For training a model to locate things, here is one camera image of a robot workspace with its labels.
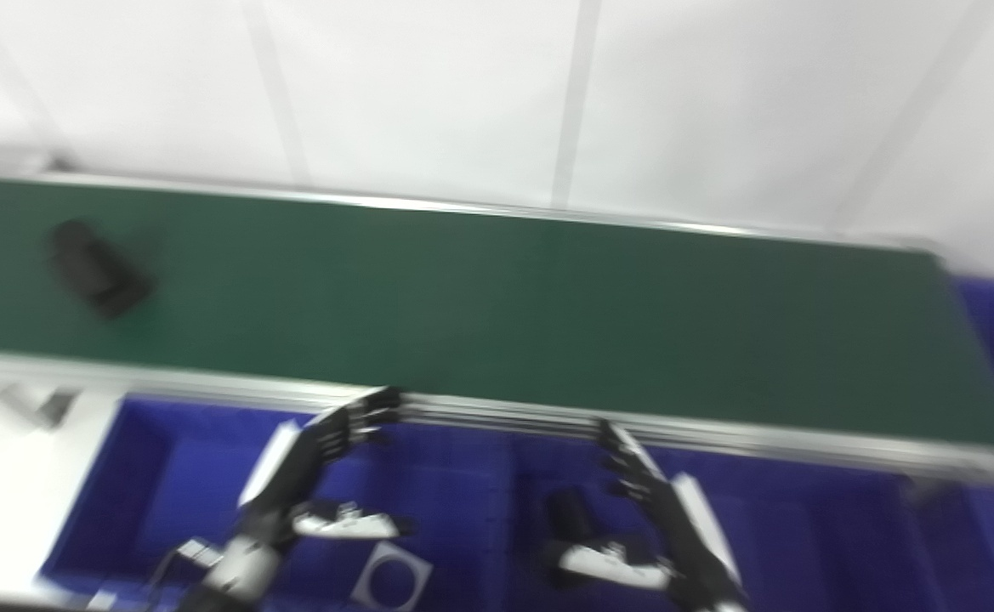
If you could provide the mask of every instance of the black object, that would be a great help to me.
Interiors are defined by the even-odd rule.
[[[59,224],[50,241],[62,280],[105,318],[126,313],[153,291],[153,283],[84,221]]]
[[[599,537],[593,516],[577,487],[566,487],[546,497],[546,516],[554,538],[561,541],[583,543]]]
[[[599,537],[597,524],[577,487],[566,487],[546,497],[546,518],[554,539],[542,550],[548,584],[555,589],[570,589],[593,580],[589,576],[566,572],[558,567],[561,555],[570,546],[582,545]]]

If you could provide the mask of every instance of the blue plastic crate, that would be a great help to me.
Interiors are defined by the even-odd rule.
[[[177,543],[227,539],[236,498],[279,411],[127,399],[42,569],[77,592],[126,604]],[[653,530],[632,502],[603,493],[609,473],[588,441],[401,423],[392,445],[363,445],[332,465],[318,495],[417,519],[398,540],[434,573],[422,612],[673,609],[660,593],[595,582],[556,590],[539,553],[543,499],[579,485],[608,532]],[[884,473],[652,449],[667,475],[696,476],[729,536],[758,612],[940,611],[919,532]],[[371,543],[306,540],[272,589],[270,612],[350,608]],[[162,609],[197,580],[174,577]]]
[[[579,485],[608,532],[652,535],[635,504],[606,495],[602,452],[579,440],[517,437],[508,609],[673,612],[659,593],[595,582],[555,590],[538,564],[543,500]],[[668,476],[691,473],[709,496],[758,612],[939,611],[919,535],[885,473],[651,449]],[[659,549],[659,542],[650,540]]]
[[[228,539],[247,476],[288,418],[310,415],[127,399],[42,574],[76,592],[143,598],[143,582],[171,547],[195,536]],[[439,563],[420,609],[500,609],[509,468],[503,434],[402,423],[392,445],[358,446],[333,464],[319,496],[423,521],[396,540]],[[274,585],[276,605],[310,611],[348,601],[372,546],[301,541]]]

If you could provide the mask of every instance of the robotic arm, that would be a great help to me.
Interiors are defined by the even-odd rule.
[[[387,539],[408,535],[412,522],[352,503],[309,501],[323,468],[354,445],[380,441],[379,425],[399,421],[402,394],[380,388],[330,408],[298,427],[283,423],[240,496],[241,516],[224,551],[200,551],[209,573],[187,590],[178,612],[253,612],[299,537]],[[193,553],[192,542],[187,550]],[[185,554],[198,562],[192,554]]]
[[[558,569],[661,590],[687,612],[742,612],[747,607],[735,563],[697,480],[682,473],[668,481],[644,446],[612,422],[598,422],[598,442],[608,451],[605,468],[620,480],[613,493],[627,496],[660,531],[664,557],[629,563],[615,541],[564,542]]]

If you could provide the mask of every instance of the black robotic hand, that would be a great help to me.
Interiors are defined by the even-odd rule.
[[[284,422],[241,493],[236,531],[224,551],[206,555],[213,559],[204,564],[209,573],[185,594],[178,612],[254,612],[301,537],[410,534],[412,522],[406,518],[364,511],[353,503],[309,501],[323,468],[360,442],[383,441],[379,426],[399,421],[400,404],[398,388],[380,388],[329,408],[302,427]]]
[[[665,590],[672,601],[690,612],[746,609],[737,573],[721,558],[730,554],[719,550],[723,537],[696,481],[684,476],[672,484],[640,442],[605,419],[598,421],[598,442],[609,453],[603,466],[621,478],[611,492],[635,501],[662,535],[670,574]]]

